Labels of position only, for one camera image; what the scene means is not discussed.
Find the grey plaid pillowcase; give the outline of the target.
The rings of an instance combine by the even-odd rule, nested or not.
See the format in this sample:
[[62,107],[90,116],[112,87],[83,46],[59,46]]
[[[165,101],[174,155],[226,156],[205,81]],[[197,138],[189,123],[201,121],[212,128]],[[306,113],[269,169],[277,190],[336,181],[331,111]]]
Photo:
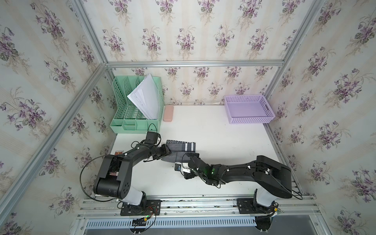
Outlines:
[[188,163],[192,157],[199,157],[195,142],[167,140],[165,143],[169,152],[161,160],[169,163]]

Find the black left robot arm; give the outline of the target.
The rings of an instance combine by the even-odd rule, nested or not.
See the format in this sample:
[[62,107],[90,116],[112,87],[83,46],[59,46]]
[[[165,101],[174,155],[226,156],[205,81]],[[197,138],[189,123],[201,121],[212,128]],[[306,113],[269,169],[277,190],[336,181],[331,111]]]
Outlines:
[[141,141],[127,152],[106,155],[93,186],[94,193],[116,198],[132,206],[143,206],[144,192],[131,185],[133,167],[149,157],[158,160],[170,153],[166,145],[157,146],[153,142]]

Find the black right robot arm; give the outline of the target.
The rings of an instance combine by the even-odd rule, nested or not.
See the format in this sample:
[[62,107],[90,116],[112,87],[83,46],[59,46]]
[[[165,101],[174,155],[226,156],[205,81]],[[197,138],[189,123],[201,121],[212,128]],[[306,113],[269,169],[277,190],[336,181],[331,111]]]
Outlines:
[[256,160],[249,163],[236,165],[209,165],[194,156],[183,169],[188,170],[181,170],[186,180],[198,177],[205,184],[218,189],[232,182],[256,182],[260,188],[255,190],[254,200],[262,207],[271,207],[277,198],[292,198],[290,167],[263,155],[258,155]]

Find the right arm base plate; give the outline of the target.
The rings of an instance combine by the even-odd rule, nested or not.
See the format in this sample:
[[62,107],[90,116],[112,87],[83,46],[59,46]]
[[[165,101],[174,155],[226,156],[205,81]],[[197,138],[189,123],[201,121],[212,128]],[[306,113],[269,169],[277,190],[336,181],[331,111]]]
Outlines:
[[273,201],[266,207],[258,204],[253,198],[238,198],[237,207],[240,214],[273,214],[278,210],[279,204]]

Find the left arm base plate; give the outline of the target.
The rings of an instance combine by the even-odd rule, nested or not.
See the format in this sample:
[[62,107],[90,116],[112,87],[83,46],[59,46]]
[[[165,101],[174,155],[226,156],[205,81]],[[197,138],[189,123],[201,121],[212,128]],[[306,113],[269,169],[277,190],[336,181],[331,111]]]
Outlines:
[[141,205],[135,206],[123,203],[120,211],[121,216],[136,216],[136,215],[160,215],[161,200],[146,200]]

